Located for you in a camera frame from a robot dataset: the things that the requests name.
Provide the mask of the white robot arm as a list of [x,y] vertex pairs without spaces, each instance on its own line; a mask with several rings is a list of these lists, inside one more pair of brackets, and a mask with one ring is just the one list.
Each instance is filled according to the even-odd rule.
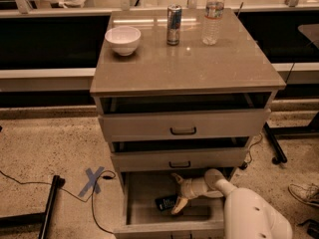
[[292,226],[280,212],[251,189],[233,185],[219,170],[209,169],[199,178],[182,178],[176,173],[172,176],[179,186],[172,215],[179,214],[192,199],[221,194],[225,198],[225,239],[293,238]]

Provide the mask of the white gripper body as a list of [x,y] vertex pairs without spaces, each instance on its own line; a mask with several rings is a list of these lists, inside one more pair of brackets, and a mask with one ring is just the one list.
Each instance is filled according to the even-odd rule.
[[180,185],[180,194],[186,199],[194,199],[209,191],[203,177],[185,179]]

